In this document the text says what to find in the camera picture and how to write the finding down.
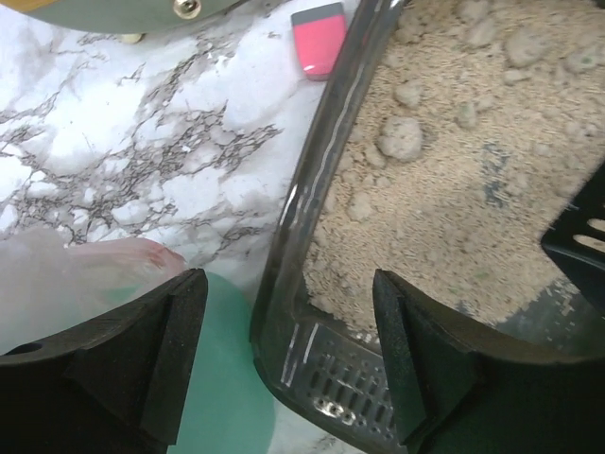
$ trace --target dark gray cap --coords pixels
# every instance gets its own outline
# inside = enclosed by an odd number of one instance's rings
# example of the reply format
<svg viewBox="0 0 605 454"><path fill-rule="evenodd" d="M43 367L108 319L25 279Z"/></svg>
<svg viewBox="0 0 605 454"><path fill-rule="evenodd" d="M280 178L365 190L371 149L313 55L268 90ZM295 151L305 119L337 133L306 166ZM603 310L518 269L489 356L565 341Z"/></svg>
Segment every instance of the dark gray cap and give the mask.
<svg viewBox="0 0 605 454"><path fill-rule="evenodd" d="M328 17L343 16L344 7L341 3L331 3L322 7L307 9L292 14L292 26L301 26L310 22L320 21Z"/></svg>

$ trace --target beige powder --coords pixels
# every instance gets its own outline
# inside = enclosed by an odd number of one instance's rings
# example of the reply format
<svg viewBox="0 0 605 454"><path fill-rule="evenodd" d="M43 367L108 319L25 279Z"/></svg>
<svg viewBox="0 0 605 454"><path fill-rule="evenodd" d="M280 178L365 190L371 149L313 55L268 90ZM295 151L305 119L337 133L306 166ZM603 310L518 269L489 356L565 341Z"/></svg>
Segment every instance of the beige powder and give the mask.
<svg viewBox="0 0 605 454"><path fill-rule="evenodd" d="M539 239L603 158L601 30L589 1L416 0L320 217L312 303L373 331L381 268L495 323L561 278Z"/></svg>

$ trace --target green object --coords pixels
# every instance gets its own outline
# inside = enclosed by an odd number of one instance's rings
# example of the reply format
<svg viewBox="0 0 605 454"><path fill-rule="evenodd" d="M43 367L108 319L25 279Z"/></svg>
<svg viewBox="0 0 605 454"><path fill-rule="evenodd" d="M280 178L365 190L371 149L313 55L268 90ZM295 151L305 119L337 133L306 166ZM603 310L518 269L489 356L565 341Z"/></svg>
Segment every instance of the green object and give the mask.
<svg viewBox="0 0 605 454"><path fill-rule="evenodd" d="M240 0L201 2L195 19L182 19L173 11L173 0L59 0L25 14L55 26L96 33L149 33L186 26L206 19Z"/></svg>
<svg viewBox="0 0 605 454"><path fill-rule="evenodd" d="M102 294L110 303L118 307L130 301L130 297L138 289L139 287L110 288L109 290L103 290Z"/></svg>
<svg viewBox="0 0 605 454"><path fill-rule="evenodd" d="M169 454L266 454L273 397L252 363L251 308L225 279L208 277L208 302L182 414Z"/></svg>

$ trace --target small metal screw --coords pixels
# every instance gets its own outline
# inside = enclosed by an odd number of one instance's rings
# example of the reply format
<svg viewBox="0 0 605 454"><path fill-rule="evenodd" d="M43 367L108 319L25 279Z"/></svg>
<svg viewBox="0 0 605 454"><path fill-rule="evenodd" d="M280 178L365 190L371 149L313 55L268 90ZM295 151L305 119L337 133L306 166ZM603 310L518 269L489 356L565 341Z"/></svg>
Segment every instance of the small metal screw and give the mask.
<svg viewBox="0 0 605 454"><path fill-rule="evenodd" d="M199 0L173 0L172 9L181 19L194 19L201 11Z"/></svg>

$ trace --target pink object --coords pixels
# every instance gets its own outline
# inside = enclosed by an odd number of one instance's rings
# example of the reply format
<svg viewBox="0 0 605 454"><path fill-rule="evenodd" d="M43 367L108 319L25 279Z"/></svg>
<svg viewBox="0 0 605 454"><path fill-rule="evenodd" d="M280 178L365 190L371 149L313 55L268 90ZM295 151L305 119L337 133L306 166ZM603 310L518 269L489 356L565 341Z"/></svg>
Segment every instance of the pink object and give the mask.
<svg viewBox="0 0 605 454"><path fill-rule="evenodd" d="M342 4L299 11L291 19L302 70L311 80L327 80L347 34Z"/></svg>
<svg viewBox="0 0 605 454"><path fill-rule="evenodd" d="M136 288L129 301L185 270L180 255L144 238L84 243L66 251L91 287L101 291Z"/></svg>

